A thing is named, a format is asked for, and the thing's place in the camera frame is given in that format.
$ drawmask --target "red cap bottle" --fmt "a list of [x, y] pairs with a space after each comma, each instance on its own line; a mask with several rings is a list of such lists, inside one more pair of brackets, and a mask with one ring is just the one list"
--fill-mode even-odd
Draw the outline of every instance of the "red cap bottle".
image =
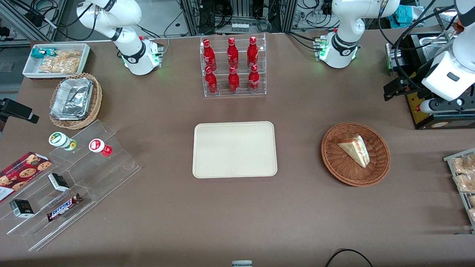
[[251, 73], [249, 73], [249, 92], [257, 93], [259, 90], [259, 73], [257, 72], [257, 64], [252, 65]]
[[215, 95], [218, 93], [218, 83], [216, 81], [216, 76], [214, 75], [210, 66], [205, 67], [205, 72], [205, 81], [206, 86], [208, 87], [208, 91], [210, 94]]
[[257, 48], [257, 38], [251, 36], [249, 38], [249, 47], [247, 48], [247, 67], [251, 68], [252, 65], [257, 64], [257, 53], [259, 49]]
[[203, 40], [203, 46], [205, 47], [203, 51], [203, 56], [205, 57], [205, 63], [207, 66], [211, 67], [212, 71], [216, 70], [216, 56], [214, 55], [214, 50], [211, 48], [208, 39]]
[[235, 67], [238, 69], [239, 66], [239, 51], [236, 47], [236, 41], [234, 38], [229, 37], [228, 39], [228, 62], [230, 67]]
[[229, 92], [233, 95], [239, 94], [239, 76], [236, 73], [235, 67], [229, 67]]

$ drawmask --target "cookie box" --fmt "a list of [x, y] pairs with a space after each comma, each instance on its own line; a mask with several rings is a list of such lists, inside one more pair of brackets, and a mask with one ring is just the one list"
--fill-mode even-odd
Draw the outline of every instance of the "cookie box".
[[51, 161], [40, 154], [28, 152], [0, 172], [0, 202], [25, 186], [42, 171], [51, 166]]

